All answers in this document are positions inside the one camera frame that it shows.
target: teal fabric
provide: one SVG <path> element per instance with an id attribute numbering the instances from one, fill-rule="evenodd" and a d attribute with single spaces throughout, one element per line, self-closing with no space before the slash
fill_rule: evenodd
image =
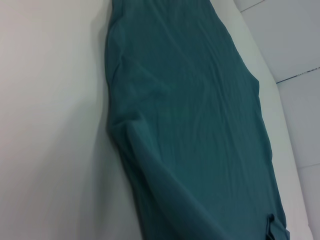
<path id="1" fill-rule="evenodd" d="M 105 64 L 146 240 L 289 240 L 259 82 L 209 0 L 113 0 Z"/>

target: tile grout line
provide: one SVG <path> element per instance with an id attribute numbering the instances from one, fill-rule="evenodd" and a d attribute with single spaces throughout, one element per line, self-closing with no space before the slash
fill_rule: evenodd
<path id="1" fill-rule="evenodd" d="M 314 166 L 317 166 L 317 165 L 320 165 L 320 162 L 319 162 L 319 163 L 314 163 L 314 164 L 311 164 L 311 165 L 308 165 L 308 166 L 297 167 L 297 169 L 298 169 L 298 170 L 300 170 L 300 169 L 306 169 L 306 168 L 314 167 Z"/>
<path id="2" fill-rule="evenodd" d="M 318 70 L 318 69 L 320 69 L 320 67 L 317 67 L 317 68 L 311 69 L 311 70 L 309 70 L 309 71 L 305 71 L 305 72 L 300 73 L 300 74 L 298 74 L 298 75 L 295 75 L 295 76 L 289 77 L 289 78 L 287 78 L 287 79 L 285 79 L 285 80 L 278 81 L 278 82 L 276 82 L 276 84 L 279 84 L 279 83 L 285 82 L 285 81 L 290 80 L 290 79 L 294 79 L 294 78 L 299 77 L 299 76 L 304 75 L 304 74 L 311 73 L 311 72 L 313 72 L 313 71 L 315 71 L 315 70 Z"/>
<path id="3" fill-rule="evenodd" d="M 250 7 L 246 8 L 245 10 L 242 10 L 240 13 L 243 13 L 244 11 L 246 11 L 246 10 L 248 10 L 250 8 L 253 8 L 254 6 L 257 6 L 258 4 L 260 4 L 260 3 L 264 2 L 264 1 L 265 0 L 262 0 L 262 1 L 258 2 L 258 3 L 256 3 L 255 5 L 250 6 Z"/>

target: green cloth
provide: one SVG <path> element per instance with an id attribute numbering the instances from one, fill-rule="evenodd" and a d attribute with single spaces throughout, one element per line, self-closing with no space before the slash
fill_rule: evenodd
<path id="1" fill-rule="evenodd" d="M 108 129 L 146 240 L 288 240 L 259 82 L 209 0 L 113 0 Z"/>

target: white surface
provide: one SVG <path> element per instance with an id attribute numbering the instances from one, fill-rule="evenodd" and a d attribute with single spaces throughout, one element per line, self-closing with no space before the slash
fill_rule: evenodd
<path id="1" fill-rule="evenodd" d="M 314 239 L 320 239 L 320 165 L 298 170 Z"/>
<path id="2" fill-rule="evenodd" d="M 238 10 L 242 12 L 258 3 L 261 3 L 264 0 L 234 0 L 234 3 Z"/>
<path id="3" fill-rule="evenodd" d="M 320 66 L 320 1 L 265 0 L 243 17 L 277 82 Z"/>
<path id="4" fill-rule="evenodd" d="M 292 240 L 310 240 L 277 87 L 232 0 L 213 5 L 260 99 Z M 0 239 L 141 239 L 105 135 L 110 1 L 0 1 Z"/>
<path id="5" fill-rule="evenodd" d="M 320 70 L 278 84 L 305 206 L 320 239 Z"/>
<path id="6" fill-rule="evenodd" d="M 320 164 L 320 69 L 278 88 L 297 168 Z"/>

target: white tile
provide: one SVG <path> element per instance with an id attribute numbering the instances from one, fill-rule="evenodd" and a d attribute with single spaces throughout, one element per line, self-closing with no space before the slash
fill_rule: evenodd
<path id="1" fill-rule="evenodd" d="M 276 82 L 320 66 L 320 1 L 265 0 L 242 13 Z"/>
<path id="2" fill-rule="evenodd" d="M 320 164 L 298 170 L 309 226 L 314 240 L 320 240 Z"/>
<path id="3" fill-rule="evenodd" d="M 320 164 L 320 69 L 277 86 L 297 167 Z"/>
<path id="4" fill-rule="evenodd" d="M 264 0 L 234 0 L 234 3 L 239 11 L 242 12 L 243 10 L 246 10 L 263 1 Z"/>

